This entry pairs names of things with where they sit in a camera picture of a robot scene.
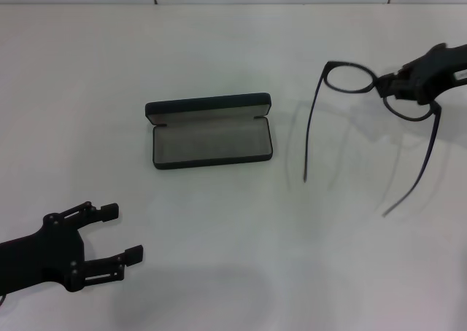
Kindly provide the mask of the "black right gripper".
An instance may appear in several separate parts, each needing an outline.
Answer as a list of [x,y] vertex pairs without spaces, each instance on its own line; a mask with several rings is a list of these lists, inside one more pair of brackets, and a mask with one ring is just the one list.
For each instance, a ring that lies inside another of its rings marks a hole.
[[466,45],[449,48],[441,43],[393,74],[378,77],[375,88],[381,98],[394,96],[427,105],[443,92],[466,85],[462,71],[466,73]]

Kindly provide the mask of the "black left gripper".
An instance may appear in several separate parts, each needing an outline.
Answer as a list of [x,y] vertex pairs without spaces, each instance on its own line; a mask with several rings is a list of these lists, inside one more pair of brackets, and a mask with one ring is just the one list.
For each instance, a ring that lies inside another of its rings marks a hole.
[[45,282],[62,285],[69,292],[83,287],[122,281],[125,269],[142,262],[142,245],[112,257],[85,261],[78,226],[108,222],[119,217],[119,206],[96,208],[90,201],[59,214],[49,214],[31,235],[1,244],[1,293]]

